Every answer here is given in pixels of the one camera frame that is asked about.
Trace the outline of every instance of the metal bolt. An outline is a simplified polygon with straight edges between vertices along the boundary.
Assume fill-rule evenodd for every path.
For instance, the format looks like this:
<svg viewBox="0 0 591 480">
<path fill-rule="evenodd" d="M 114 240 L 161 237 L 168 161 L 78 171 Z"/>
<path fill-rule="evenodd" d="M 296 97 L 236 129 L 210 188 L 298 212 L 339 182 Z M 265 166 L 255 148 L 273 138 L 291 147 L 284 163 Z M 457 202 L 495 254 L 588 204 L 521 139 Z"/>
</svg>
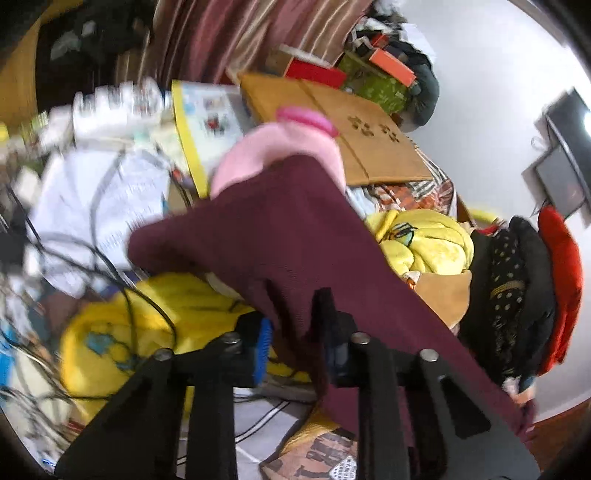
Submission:
<svg viewBox="0 0 591 480">
<path fill-rule="evenodd" d="M 236 332 L 228 332 L 222 335 L 222 342 L 228 345 L 236 345 L 240 341 L 240 335 Z"/>
<path fill-rule="evenodd" d="M 355 332 L 353 335 L 351 335 L 351 341 L 353 343 L 357 343 L 358 345 L 365 345 L 369 343 L 370 337 L 365 332 Z"/>
<path fill-rule="evenodd" d="M 154 353 L 154 358 L 158 362 L 164 362 L 170 360 L 173 357 L 173 351 L 170 348 L 160 348 Z"/>
<path fill-rule="evenodd" d="M 425 350 L 421 350 L 420 355 L 421 358 L 426 362 L 436 362 L 439 358 L 439 353 L 430 348 L 425 348 Z"/>
</svg>

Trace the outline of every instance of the white wall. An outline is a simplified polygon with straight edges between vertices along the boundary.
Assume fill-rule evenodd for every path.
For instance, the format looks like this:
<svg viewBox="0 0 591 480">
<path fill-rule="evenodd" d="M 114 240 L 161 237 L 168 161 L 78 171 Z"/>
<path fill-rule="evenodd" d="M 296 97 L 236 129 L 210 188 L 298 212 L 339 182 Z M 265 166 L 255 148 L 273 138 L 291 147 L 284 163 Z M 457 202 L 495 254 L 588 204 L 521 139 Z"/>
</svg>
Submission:
<svg viewBox="0 0 591 480">
<path fill-rule="evenodd" d="M 570 50 L 509 0 L 409 0 L 404 12 L 437 53 L 441 96 L 413 140 L 454 181 L 470 207 L 529 217 L 536 200 L 523 176 L 540 156 L 534 123 L 562 91 L 591 83 Z M 591 272 L 591 228 L 568 226 Z M 591 397 L 591 305 L 583 305 L 567 360 L 537 382 L 539 419 Z"/>
</svg>

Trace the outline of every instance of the pink cloth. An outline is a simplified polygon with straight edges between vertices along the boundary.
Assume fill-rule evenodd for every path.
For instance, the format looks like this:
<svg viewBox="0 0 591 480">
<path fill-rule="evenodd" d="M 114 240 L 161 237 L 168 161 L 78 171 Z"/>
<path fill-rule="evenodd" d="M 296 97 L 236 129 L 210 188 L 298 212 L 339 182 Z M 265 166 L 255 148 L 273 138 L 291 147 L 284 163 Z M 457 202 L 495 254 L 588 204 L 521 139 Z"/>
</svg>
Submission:
<svg viewBox="0 0 591 480">
<path fill-rule="evenodd" d="M 279 122 L 298 122 L 299 124 L 316 127 L 332 138 L 339 136 L 339 131 L 322 113 L 300 106 L 282 106 L 275 113 Z"/>
<path fill-rule="evenodd" d="M 316 127 L 286 121 L 261 125 L 234 145 L 213 175 L 209 196 L 214 199 L 230 185 L 253 178 L 273 162 L 298 154 L 315 158 L 339 190 L 345 192 L 345 169 L 336 141 Z"/>
</svg>

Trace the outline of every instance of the pink rubber ring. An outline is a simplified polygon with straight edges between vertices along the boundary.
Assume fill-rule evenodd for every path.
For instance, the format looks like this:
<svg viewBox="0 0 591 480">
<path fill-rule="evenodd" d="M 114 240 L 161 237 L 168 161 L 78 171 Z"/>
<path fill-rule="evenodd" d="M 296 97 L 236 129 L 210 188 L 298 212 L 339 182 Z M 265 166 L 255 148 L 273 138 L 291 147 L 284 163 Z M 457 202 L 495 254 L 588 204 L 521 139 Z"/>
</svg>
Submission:
<svg viewBox="0 0 591 480">
<path fill-rule="evenodd" d="M 339 131 L 322 113 L 300 106 L 282 106 L 275 113 L 278 122 L 292 121 L 315 127 L 332 138 L 339 136 Z"/>
</svg>

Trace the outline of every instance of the cardboard box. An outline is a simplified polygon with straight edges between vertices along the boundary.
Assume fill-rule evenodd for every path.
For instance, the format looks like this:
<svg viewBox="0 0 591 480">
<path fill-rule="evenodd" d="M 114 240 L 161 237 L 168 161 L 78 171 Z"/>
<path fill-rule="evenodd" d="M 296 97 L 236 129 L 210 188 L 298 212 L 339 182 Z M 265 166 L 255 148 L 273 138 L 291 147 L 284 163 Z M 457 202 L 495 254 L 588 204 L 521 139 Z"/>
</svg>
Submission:
<svg viewBox="0 0 591 480">
<path fill-rule="evenodd" d="M 311 80 L 329 87 L 339 89 L 347 78 L 347 74 L 331 65 L 314 64 L 312 58 L 298 58 L 292 50 L 281 48 L 269 53 L 265 62 L 265 68 L 281 77 Z"/>
<path fill-rule="evenodd" d="M 397 79 L 405 87 L 410 87 L 417 78 L 414 72 L 404 63 L 381 48 L 374 50 L 369 61 Z"/>
<path fill-rule="evenodd" d="M 302 106 L 329 118 L 340 132 L 336 141 L 347 185 L 432 178 L 411 141 L 369 100 L 305 80 L 258 73 L 243 74 L 241 87 L 251 112 L 261 122 L 275 121 L 281 106 Z"/>
</svg>

